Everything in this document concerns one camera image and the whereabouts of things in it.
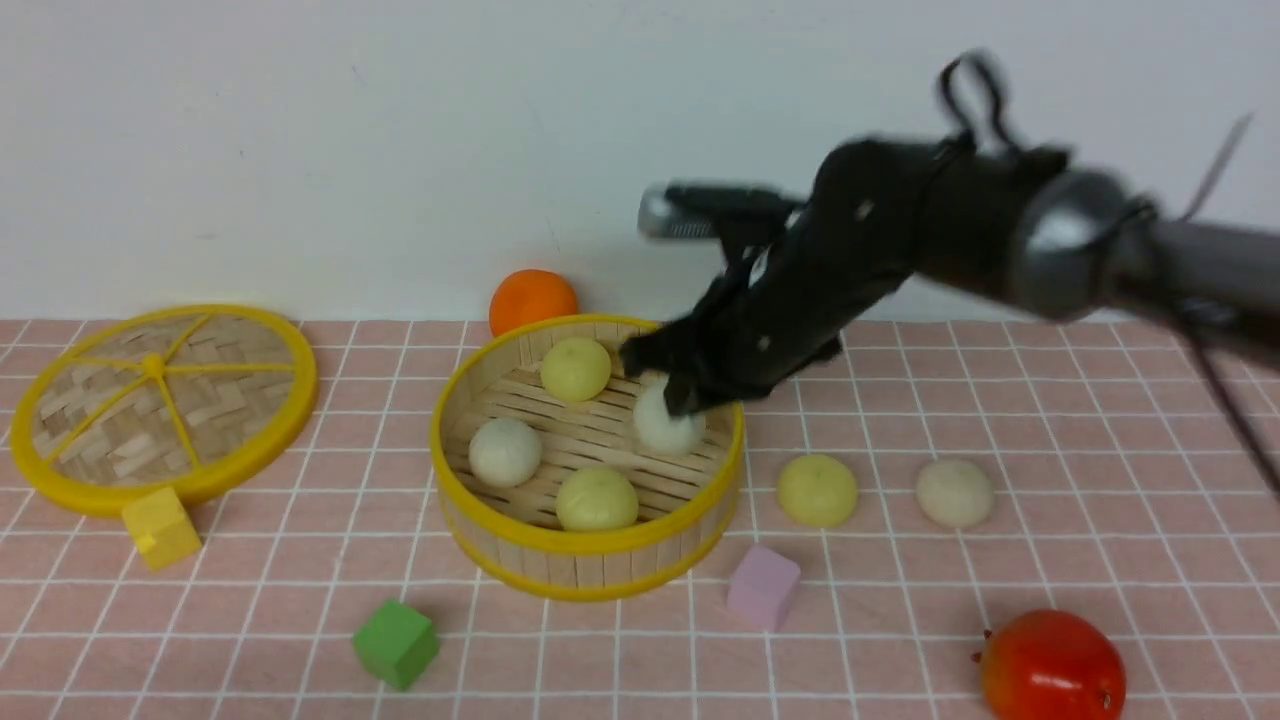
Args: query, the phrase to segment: yellow block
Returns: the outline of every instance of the yellow block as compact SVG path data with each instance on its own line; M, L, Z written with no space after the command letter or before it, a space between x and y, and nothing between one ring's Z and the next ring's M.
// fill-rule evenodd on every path
M134 500L120 515L138 555L151 570L173 565L201 548L196 527L173 486Z

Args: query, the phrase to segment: pink block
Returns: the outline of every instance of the pink block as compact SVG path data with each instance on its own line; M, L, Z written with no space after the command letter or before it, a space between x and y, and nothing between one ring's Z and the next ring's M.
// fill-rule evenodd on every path
M728 610L776 633L791 609L800 566L763 544L751 546L728 584Z

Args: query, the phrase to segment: grid pattern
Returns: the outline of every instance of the grid pattern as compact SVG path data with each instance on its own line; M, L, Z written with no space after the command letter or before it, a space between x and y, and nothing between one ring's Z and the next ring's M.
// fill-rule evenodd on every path
M1126 720L1280 717L1280 503L1178 345L1142 325L855 323L844 360L748 407L749 483L712 555L596 605L507 589L444 530L426 428L483 323L303 323L324 378L311 425L193 511L198 556L148 573L119 523L33 496L8 451L31 378L97 325L0 322L0 717L984 719L968 656L1046 605L1115 641ZM1280 377L1220 364L1280 442ZM863 486L836 532L773 500L804 451ZM938 456L997 479L984 527L946 533L915 506ZM804 571L772 635L724 610L753 542ZM407 693L349 651L387 597L442 630Z

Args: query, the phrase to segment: green block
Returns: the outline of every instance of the green block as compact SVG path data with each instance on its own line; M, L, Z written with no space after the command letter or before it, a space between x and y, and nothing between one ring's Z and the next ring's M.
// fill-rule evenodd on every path
M370 675L398 691L408 689L440 652L431 620L394 600L374 612L351 644Z

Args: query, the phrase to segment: red tomato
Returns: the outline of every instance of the red tomato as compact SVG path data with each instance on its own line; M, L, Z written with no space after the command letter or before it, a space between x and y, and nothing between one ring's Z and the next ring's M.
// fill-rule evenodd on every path
M987 633L982 692L1000 720L1116 720L1124 710L1124 661L1083 618L1033 610Z

